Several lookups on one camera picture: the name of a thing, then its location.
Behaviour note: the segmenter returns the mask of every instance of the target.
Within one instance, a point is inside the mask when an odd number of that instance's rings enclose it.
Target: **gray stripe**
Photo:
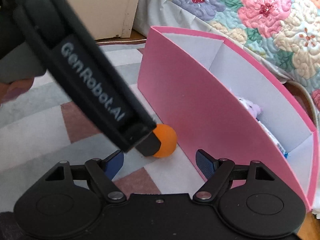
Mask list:
[[[115,45],[102,45],[99,46],[99,48],[103,51],[115,51],[115,50],[122,50],[122,49],[141,49],[144,48],[145,43],[142,44],[135,44],[135,45],[121,45],[121,44],[115,44]]]
[[[70,101],[66,93],[54,82],[29,90],[16,100],[0,108],[0,128],[54,106]]]
[[[0,212],[12,211],[18,198],[42,175],[60,160],[68,160],[71,165],[84,164],[91,158],[104,159],[117,150],[104,135],[97,134],[73,143],[59,151],[30,160],[15,168],[0,173]],[[124,155],[124,166],[115,180],[131,174],[146,164],[157,160],[143,157],[136,149]]]
[[[139,70],[141,63],[134,63],[122,66],[116,66],[116,70],[123,77],[123,79],[128,83],[128,85],[133,85],[138,82]]]

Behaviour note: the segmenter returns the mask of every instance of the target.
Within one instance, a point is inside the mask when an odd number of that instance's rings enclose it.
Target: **storage box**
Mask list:
[[[152,27],[138,88],[162,122],[177,132],[195,167],[198,149],[236,164],[260,160],[311,210],[318,177],[317,129],[286,88],[233,42],[212,33]],[[287,159],[235,95],[263,108],[259,120],[289,152]]]

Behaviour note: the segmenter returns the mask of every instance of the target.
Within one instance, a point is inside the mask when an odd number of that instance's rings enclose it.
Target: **silver screw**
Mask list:
[[[108,194],[108,198],[112,200],[119,200],[124,197],[124,194],[121,191],[113,191]]]
[[[207,191],[199,191],[196,193],[196,197],[201,200],[207,200],[210,199],[212,195],[210,192]]]

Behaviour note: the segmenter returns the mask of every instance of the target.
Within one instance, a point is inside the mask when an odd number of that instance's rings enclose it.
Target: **bedspread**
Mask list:
[[[320,0],[170,0],[302,84],[320,109]]]

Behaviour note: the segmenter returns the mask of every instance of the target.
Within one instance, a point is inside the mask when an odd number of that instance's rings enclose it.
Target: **wooden floor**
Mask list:
[[[121,39],[121,38],[110,38],[104,40],[98,40],[99,45],[108,45],[108,44],[136,44],[144,43],[145,36],[140,33],[132,30],[130,38]],[[302,240],[320,240],[320,220],[314,218],[313,214],[307,214],[306,219],[303,225],[300,228],[298,236]]]

